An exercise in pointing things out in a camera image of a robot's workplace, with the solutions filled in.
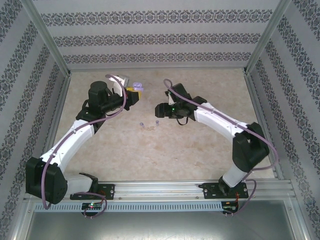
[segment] black mounting bracket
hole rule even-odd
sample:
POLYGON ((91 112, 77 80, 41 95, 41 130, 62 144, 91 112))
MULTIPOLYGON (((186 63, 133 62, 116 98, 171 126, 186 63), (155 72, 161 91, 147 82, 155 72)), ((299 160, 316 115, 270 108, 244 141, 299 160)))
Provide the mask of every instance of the black mounting bracket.
POLYGON ((239 199, 247 199, 249 197, 245 182, 240 182, 235 187, 230 188, 226 195, 219 189, 218 182, 205 182, 198 187, 203 189, 204 199, 235 199, 237 197, 237 193, 239 199))
MULTIPOLYGON (((99 183, 96 193, 103 195, 106 200, 113 200, 115 195, 115 185, 99 183)), ((101 200, 101 197, 94 195, 71 194, 70 200, 101 200)))

